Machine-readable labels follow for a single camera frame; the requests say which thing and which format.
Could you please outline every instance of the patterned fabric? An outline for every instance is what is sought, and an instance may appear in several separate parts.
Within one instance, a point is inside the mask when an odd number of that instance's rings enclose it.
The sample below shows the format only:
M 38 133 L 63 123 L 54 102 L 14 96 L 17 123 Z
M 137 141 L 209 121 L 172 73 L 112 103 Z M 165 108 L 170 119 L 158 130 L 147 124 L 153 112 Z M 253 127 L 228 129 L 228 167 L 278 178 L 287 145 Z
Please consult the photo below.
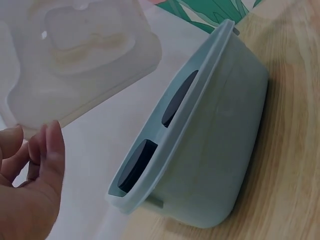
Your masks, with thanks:
M 149 0 L 160 8 L 211 33 L 225 19 L 238 23 L 262 0 Z

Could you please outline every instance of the finger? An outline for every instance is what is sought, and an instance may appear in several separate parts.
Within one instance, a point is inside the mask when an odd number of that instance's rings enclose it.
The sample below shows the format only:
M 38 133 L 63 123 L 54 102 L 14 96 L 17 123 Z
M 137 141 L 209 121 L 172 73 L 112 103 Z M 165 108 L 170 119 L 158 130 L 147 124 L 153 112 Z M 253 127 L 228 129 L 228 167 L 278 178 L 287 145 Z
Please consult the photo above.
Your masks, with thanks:
M 28 162 L 29 150 L 25 143 L 15 155 L 2 161 L 1 174 L 12 183 Z
M 23 140 L 24 132 L 21 126 L 0 131 L 0 163 L 2 159 L 15 155 L 20 149 Z
M 47 129 L 48 129 L 48 126 L 46 124 L 44 124 L 39 133 L 35 135 L 35 138 L 37 140 L 37 143 L 39 145 L 39 149 L 40 149 L 40 156 L 41 157 L 45 157 L 46 154 L 47 154 L 47 137 L 46 137 L 46 134 L 47 134 Z M 35 162 L 36 164 L 40 164 L 40 159 L 38 159 L 37 162 Z
M 41 159 L 39 179 L 61 196 L 65 174 L 65 143 L 58 121 L 46 129 L 46 158 Z
M 39 177 L 41 153 L 37 136 L 40 135 L 40 132 L 31 137 L 28 142 L 30 160 L 28 166 L 28 173 L 26 175 L 27 180 L 35 180 L 37 179 L 37 177 Z

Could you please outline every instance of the white surface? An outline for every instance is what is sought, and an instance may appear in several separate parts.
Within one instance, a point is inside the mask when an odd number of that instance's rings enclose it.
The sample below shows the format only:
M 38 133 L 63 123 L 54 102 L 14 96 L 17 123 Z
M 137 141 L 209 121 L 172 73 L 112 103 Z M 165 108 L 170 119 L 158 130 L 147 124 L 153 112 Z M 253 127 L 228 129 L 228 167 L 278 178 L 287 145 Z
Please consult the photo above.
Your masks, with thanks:
M 80 6 L 88 2 L 82 10 Z M 154 71 L 161 45 L 135 0 L 2 0 L 11 59 L 21 71 L 1 85 L 0 115 L 26 139 L 44 123 L 64 127 Z
M 119 239 L 128 218 L 108 209 L 104 196 L 109 183 L 169 82 L 208 37 L 160 8 L 145 9 L 162 44 L 160 65 L 63 129 L 66 170 L 61 209 L 48 240 Z M 25 176 L 26 169 L 17 182 Z

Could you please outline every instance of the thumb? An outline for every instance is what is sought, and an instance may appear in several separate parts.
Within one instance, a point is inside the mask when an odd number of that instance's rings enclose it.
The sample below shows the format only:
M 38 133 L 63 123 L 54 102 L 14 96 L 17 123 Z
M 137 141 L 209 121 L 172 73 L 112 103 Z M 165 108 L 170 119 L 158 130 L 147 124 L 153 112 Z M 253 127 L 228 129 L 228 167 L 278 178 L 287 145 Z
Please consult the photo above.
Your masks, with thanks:
M 7 159 L 15 155 L 20 149 L 23 140 L 24 132 L 19 125 L 0 131 L 0 163 L 2 159 Z
M 65 175 L 65 143 L 58 121 L 53 121 L 46 129 L 46 153 L 41 157 L 39 179 L 61 197 Z

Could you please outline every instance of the light blue plastic container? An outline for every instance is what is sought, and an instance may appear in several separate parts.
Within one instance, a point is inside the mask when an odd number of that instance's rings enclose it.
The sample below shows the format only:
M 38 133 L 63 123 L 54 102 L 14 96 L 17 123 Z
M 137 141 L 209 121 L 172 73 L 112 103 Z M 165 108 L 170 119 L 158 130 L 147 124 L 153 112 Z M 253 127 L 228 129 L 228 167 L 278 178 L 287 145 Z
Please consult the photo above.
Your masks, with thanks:
M 182 67 L 115 175 L 107 200 L 123 213 L 139 206 L 210 228 L 232 211 L 255 144 L 269 74 L 225 20 Z M 168 128 L 167 106 L 199 70 Z M 145 139 L 157 148 L 128 193 L 118 181 Z

